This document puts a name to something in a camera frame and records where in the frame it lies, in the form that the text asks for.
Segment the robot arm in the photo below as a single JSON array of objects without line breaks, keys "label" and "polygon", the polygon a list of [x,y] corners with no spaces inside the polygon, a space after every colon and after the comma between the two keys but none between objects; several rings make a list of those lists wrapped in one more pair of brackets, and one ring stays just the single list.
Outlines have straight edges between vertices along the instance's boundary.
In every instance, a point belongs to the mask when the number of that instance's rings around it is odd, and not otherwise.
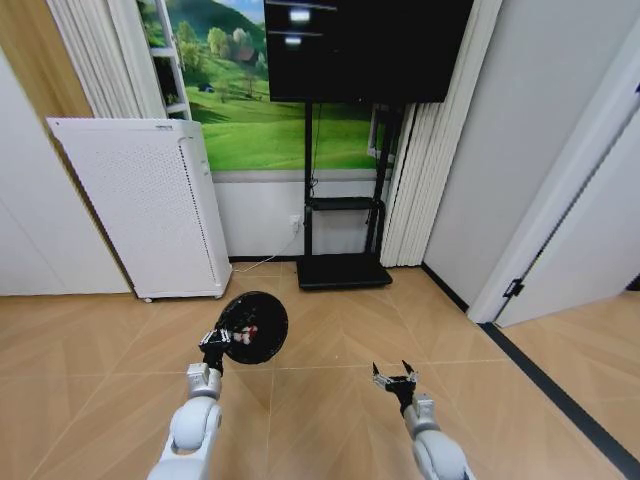
[{"label": "robot arm", "polygon": [[413,440],[413,457],[426,480],[475,480],[460,446],[440,431],[435,402],[426,394],[414,395],[417,373],[402,361],[406,376],[386,377],[373,364],[373,382],[393,393]]},{"label": "robot arm", "polygon": [[222,355],[232,335],[224,329],[212,330],[200,341],[203,363],[187,369],[188,400],[173,414],[169,438],[160,460],[147,480],[208,480],[222,410]]}]

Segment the black circular object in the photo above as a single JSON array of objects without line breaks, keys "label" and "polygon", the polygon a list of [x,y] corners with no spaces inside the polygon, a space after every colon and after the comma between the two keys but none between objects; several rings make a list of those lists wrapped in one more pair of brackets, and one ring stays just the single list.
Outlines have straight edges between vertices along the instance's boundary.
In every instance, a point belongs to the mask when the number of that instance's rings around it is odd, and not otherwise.
[{"label": "black circular object", "polygon": [[[273,295],[265,292],[247,292],[236,297],[220,314],[216,329],[224,328],[232,333],[226,354],[239,363],[263,363],[273,357],[284,344],[289,329],[287,311]],[[255,329],[250,343],[234,339]]]}]

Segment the black floor trim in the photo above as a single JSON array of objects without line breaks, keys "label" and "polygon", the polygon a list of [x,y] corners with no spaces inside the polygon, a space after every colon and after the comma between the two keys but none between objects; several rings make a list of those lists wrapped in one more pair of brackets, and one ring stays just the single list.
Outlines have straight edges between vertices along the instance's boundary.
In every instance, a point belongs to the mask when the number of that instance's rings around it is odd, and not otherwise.
[{"label": "black floor trim", "polygon": [[[238,263],[238,262],[262,262],[266,260],[271,255],[248,255],[248,256],[238,256],[238,257],[229,257],[229,262]],[[276,255],[269,262],[295,262],[298,259],[298,255]]]},{"label": "black floor trim", "polygon": [[429,265],[422,262],[421,267],[425,271],[425,273],[431,277],[431,280],[436,282],[436,285],[438,285],[442,289],[442,291],[447,294],[447,297],[449,297],[460,310],[462,310],[464,313],[467,313],[467,310],[469,309],[469,305],[467,304],[467,302],[462,300],[460,296],[456,292],[454,292],[451,287],[438,276],[436,272],[431,270],[429,268]]},{"label": "black floor trim", "polygon": [[627,478],[640,478],[640,462],[492,323],[480,324],[520,370],[584,433]]}]

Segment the wooden floor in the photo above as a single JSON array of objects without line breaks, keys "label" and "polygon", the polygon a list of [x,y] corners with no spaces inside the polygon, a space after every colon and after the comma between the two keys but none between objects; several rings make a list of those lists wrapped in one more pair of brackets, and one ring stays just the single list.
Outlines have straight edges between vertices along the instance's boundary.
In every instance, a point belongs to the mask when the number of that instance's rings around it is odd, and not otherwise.
[{"label": "wooden floor", "polygon": [[221,301],[0,299],[2,478],[145,478],[198,340],[248,290],[282,300],[289,337],[267,364],[225,359],[212,478],[419,478],[397,402],[371,381],[372,361],[394,374],[401,359],[479,479],[621,478],[421,270],[391,273],[383,290],[303,293],[292,264],[269,263]]},{"label": "wooden floor", "polygon": [[502,331],[640,458],[639,292],[625,292]]}]

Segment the tv stand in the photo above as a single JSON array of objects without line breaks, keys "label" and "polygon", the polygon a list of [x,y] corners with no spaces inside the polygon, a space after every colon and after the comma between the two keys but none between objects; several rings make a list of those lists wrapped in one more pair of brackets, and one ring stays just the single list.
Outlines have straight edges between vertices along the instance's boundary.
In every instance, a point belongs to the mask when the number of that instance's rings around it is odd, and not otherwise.
[{"label": "tv stand", "polygon": [[[376,165],[376,185],[372,197],[311,196],[313,104],[305,103],[304,122],[304,255],[298,259],[298,285],[303,290],[337,290],[389,285],[392,280],[380,264],[385,205],[382,187],[387,171],[395,115],[388,115],[380,160]],[[328,210],[368,210],[367,237],[362,253],[313,254],[313,212]]]}]

